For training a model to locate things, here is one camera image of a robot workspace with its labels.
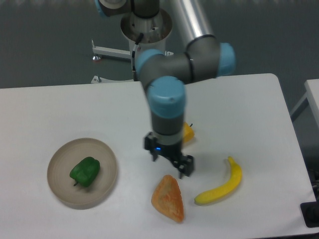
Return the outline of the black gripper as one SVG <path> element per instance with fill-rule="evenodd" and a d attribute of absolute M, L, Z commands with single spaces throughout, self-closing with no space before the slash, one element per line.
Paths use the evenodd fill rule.
<path fill-rule="evenodd" d="M 153 132 L 149 132 L 144 138 L 144 149 L 150 153 L 152 161 L 156 161 L 159 156 L 166 158 L 179 171 L 179 179 L 190 177 L 194 171 L 194 157 L 181 152 L 182 140 L 166 145 L 160 143 Z"/>

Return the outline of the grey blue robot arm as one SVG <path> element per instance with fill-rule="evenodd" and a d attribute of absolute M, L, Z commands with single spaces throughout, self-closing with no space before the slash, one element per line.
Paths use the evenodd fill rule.
<path fill-rule="evenodd" d="M 145 150 L 153 160 L 169 160 L 180 176 L 190 176 L 194 158 L 182 153 L 185 85 L 232 74 L 233 47 L 216 39 L 199 0 L 172 0 L 171 13 L 158 0 L 97 0 L 95 5 L 103 16 L 122 15 L 133 80 L 142 84 L 151 112 Z"/>

